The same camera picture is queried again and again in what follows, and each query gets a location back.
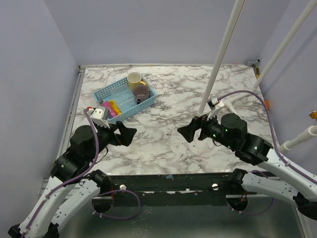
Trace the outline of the light blue plastic basket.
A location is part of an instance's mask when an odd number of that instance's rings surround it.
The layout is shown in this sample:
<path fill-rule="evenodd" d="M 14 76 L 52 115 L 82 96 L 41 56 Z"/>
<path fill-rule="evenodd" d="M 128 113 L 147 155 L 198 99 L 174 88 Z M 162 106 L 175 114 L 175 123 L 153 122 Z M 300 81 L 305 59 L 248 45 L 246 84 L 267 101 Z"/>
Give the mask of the light blue plastic basket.
<path fill-rule="evenodd" d="M 121 114 L 109 119 L 109 123 L 124 121 L 135 114 L 145 110 L 155 103 L 156 92 L 152 86 L 149 87 L 149 98 L 137 105 L 132 91 L 128 87 L 127 77 L 109 84 L 93 93 L 93 97 L 98 105 L 103 102 L 114 100 Z"/>

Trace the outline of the purple grey mug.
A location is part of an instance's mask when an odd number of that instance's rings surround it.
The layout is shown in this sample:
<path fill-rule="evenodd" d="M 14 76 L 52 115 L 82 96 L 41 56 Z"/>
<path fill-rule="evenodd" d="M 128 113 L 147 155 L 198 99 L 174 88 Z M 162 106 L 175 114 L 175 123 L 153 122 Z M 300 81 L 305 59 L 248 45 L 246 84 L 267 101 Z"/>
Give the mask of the purple grey mug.
<path fill-rule="evenodd" d="M 143 84 L 137 85 L 132 90 L 134 101 L 138 105 L 149 98 L 150 89 Z"/>

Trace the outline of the clear textured glass tray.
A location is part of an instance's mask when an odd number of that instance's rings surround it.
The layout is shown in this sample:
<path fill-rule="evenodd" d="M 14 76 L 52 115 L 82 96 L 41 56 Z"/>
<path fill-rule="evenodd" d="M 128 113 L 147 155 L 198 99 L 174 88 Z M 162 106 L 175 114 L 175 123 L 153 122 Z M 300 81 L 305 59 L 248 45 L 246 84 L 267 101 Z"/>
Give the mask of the clear textured glass tray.
<path fill-rule="evenodd" d="M 165 108 L 175 108 L 178 105 L 178 97 L 173 92 L 175 76 L 172 73 L 145 73 L 144 79 L 156 92 L 156 100 Z"/>

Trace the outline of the yellow ceramic mug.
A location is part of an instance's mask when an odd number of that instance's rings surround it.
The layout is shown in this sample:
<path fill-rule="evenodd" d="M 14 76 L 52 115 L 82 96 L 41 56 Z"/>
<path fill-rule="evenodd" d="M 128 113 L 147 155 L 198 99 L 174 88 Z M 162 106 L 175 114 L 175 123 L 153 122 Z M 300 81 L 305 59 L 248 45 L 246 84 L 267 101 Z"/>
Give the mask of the yellow ceramic mug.
<path fill-rule="evenodd" d="M 128 74 L 126 79 L 127 79 L 128 87 L 131 91 L 137 85 L 140 85 L 140 84 L 145 85 L 145 86 L 147 85 L 146 82 L 142 79 L 141 74 L 138 72 L 132 72 L 132 73 Z"/>

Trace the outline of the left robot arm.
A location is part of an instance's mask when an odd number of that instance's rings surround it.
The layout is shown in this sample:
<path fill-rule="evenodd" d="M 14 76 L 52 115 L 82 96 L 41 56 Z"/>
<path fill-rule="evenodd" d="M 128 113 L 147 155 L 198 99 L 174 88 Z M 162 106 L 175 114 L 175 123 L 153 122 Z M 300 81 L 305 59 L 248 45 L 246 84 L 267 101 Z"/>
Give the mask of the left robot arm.
<path fill-rule="evenodd" d="M 12 238 L 57 238 L 69 220 L 93 197 L 113 190 L 111 178 L 101 170 L 95 170 L 70 197 L 68 193 L 86 174 L 90 163 L 109 144 L 129 146 L 137 130 L 122 122 L 109 128 L 80 126 L 70 139 L 70 146 L 54 164 L 49 182 L 36 206 L 21 224 L 12 226 L 8 234 Z"/>

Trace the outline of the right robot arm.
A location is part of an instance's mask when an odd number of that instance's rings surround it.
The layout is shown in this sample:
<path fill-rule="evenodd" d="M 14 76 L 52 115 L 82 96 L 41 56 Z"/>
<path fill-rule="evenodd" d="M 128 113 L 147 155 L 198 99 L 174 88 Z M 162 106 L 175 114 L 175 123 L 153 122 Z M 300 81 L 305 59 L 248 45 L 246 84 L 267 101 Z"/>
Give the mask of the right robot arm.
<path fill-rule="evenodd" d="M 210 138 L 227 147 L 241 161 L 274 174 L 279 180 L 262 178 L 249 172 L 238 172 L 238 184 L 245 191 L 256 192 L 283 200 L 298 208 L 304 216 L 317 218 L 317 177 L 289 159 L 283 158 L 261 137 L 248 133 L 247 123 L 234 113 L 225 114 L 220 121 L 207 115 L 193 117 L 178 128 L 187 142 L 192 142 L 196 130 L 199 140 Z"/>

